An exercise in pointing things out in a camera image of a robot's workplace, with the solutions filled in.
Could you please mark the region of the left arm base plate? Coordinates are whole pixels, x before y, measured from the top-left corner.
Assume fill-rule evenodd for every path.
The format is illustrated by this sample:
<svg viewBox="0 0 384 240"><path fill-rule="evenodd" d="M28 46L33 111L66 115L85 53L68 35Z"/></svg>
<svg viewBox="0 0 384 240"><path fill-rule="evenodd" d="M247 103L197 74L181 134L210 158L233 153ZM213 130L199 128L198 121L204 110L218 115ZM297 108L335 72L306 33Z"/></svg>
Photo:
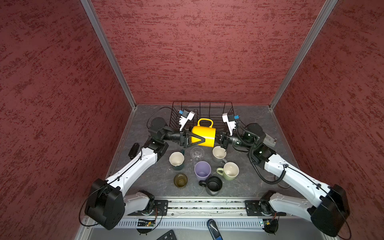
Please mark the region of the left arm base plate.
<svg viewBox="0 0 384 240"><path fill-rule="evenodd" d="M168 200L150 200L147 207L143 211L136 211L129 214L129 216L156 216L156 215L167 215L168 211Z"/></svg>

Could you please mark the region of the yellow mug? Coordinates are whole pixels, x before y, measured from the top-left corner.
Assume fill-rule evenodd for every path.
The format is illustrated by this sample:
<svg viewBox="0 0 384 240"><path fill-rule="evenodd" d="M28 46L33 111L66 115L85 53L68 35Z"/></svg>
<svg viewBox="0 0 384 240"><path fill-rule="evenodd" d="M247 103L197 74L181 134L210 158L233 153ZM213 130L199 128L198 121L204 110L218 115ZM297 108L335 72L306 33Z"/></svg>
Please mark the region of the yellow mug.
<svg viewBox="0 0 384 240"><path fill-rule="evenodd" d="M204 137L206 139L206 142L203 144L200 144L199 146L210 147L210 148L214 147L215 137L216 137L216 129L213 126L214 126L213 120L201 118L198 120L197 125L193 127L193 128L207 128L207 134L206 135L197 135L197 136Z"/></svg>

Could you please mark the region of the clear glass cup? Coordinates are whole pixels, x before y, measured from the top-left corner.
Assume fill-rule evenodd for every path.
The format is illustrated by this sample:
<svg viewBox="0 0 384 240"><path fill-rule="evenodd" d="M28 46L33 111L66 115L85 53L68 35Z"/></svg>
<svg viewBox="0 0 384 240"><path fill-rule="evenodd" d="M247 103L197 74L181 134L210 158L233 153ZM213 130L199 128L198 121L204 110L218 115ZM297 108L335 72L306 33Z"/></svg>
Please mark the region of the clear glass cup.
<svg viewBox="0 0 384 240"><path fill-rule="evenodd" d="M205 152L200 147L195 147L191 150L191 158L194 162L202 161L204 158Z"/></svg>

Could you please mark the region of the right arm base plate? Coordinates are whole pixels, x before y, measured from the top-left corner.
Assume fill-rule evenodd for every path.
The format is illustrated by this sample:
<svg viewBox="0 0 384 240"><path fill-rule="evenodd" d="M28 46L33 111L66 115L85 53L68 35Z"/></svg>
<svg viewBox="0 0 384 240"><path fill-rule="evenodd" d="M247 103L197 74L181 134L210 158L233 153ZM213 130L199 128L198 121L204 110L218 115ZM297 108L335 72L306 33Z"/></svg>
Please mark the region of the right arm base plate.
<svg viewBox="0 0 384 240"><path fill-rule="evenodd" d="M245 209L248 217L274 217L274 216L286 216L286 213L276 212L273 210L268 201L259 201L259 200L246 200Z"/></svg>

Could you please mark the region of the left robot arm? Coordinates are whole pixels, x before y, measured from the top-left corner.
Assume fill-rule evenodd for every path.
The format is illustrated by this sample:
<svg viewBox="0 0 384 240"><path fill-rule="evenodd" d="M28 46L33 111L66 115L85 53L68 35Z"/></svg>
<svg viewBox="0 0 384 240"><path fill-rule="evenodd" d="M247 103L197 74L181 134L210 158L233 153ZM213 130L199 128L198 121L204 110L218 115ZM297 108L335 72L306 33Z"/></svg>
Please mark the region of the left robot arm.
<svg viewBox="0 0 384 240"><path fill-rule="evenodd" d="M173 129L163 118L155 118L149 127L150 137L127 165L106 180L92 183L90 194L83 204L85 214L107 230L113 229L124 215L153 208L153 196L146 191L126 196L134 182L167 151L168 142L178 142L182 147L208 143L214 145L216 131L213 127L194 126L191 131Z"/></svg>

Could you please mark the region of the white grey mug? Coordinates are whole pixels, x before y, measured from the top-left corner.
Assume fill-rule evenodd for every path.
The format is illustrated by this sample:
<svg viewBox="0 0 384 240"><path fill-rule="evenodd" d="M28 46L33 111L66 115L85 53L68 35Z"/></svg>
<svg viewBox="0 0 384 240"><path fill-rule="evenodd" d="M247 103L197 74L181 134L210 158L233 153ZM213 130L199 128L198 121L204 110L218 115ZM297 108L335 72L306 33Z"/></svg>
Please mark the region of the white grey mug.
<svg viewBox="0 0 384 240"><path fill-rule="evenodd" d="M220 147L216 146L212 150L212 154L214 156L214 162L215 163L221 163L221 164L226 164L228 161L225 159L227 156L227 150Z"/></svg>

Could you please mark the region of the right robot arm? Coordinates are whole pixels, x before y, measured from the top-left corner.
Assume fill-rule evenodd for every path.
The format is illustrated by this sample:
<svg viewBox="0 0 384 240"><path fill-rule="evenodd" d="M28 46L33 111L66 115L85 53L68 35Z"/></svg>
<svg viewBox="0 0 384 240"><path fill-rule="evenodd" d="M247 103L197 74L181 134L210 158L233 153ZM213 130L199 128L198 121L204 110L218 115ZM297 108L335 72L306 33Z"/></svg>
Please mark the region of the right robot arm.
<svg viewBox="0 0 384 240"><path fill-rule="evenodd" d="M285 182L302 198L284 196L268 191L260 199L266 215L282 212L308 220L330 237L337 237L347 225L350 208L346 191L339 185L329 186L307 175L284 160L272 146L272 138L256 123L243 127L241 122L229 124L226 132L216 134L222 148L241 147L261 180L269 185Z"/></svg>

